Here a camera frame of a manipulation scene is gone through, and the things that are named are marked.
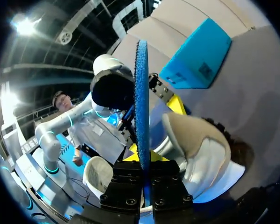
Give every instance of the man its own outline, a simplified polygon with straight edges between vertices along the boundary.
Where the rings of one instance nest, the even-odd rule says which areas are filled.
[[[74,107],[70,97],[62,91],[58,91],[53,96],[52,103],[60,112],[66,112]],[[83,144],[94,148],[102,157],[113,154],[115,158],[124,148],[124,143],[122,143],[124,139],[119,131],[102,119],[93,121],[93,119],[89,119],[86,115],[80,122],[70,127],[68,133],[72,139],[71,143],[75,147],[72,161],[77,166],[83,165],[81,152],[81,146]]]

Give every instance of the yellow bracket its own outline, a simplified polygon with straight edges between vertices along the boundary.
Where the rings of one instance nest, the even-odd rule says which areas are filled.
[[[184,114],[186,115],[185,108],[183,106],[182,100],[179,96],[173,95],[173,97],[168,101],[167,106],[175,113],[178,114]],[[137,146],[136,144],[133,144],[130,148],[130,151],[132,151],[134,154],[126,158],[124,161],[139,161],[138,152],[137,152]],[[165,157],[160,156],[159,154],[155,153],[154,151],[150,151],[150,157],[151,162],[154,161],[168,161]]]
[[[168,101],[167,106],[174,112],[178,114],[184,114],[186,115],[185,108],[182,103],[182,99],[175,95],[171,97],[171,99]]]

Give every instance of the ceiling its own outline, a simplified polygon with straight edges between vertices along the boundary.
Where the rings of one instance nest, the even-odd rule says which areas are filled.
[[[134,1],[42,0],[22,15],[29,21],[37,21],[35,32],[21,35],[13,29],[1,56],[0,81],[9,81],[11,90],[22,102],[15,115],[20,118],[24,135],[31,133],[31,119],[54,111],[48,105],[56,91],[63,90],[77,101],[84,99],[93,77],[93,61],[119,43],[113,19]],[[141,2],[145,18],[159,0]],[[78,13],[85,12],[86,5],[93,9],[82,13],[82,21],[74,22],[71,41],[62,45],[59,35]],[[134,9],[121,19],[125,31],[139,22],[137,13]],[[10,18],[11,26],[15,24],[14,18]]]

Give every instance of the white shirt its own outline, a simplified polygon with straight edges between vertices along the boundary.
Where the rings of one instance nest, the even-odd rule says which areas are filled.
[[[112,164],[118,159],[125,146],[125,139],[116,127],[103,119],[85,116],[79,123],[70,127],[68,133],[75,148],[86,144]]]

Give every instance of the white cylinder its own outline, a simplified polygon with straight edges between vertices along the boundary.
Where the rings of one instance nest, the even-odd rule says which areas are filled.
[[[123,74],[131,75],[131,70],[128,67],[117,58],[108,54],[98,56],[93,62],[94,75],[104,70],[119,70]]]

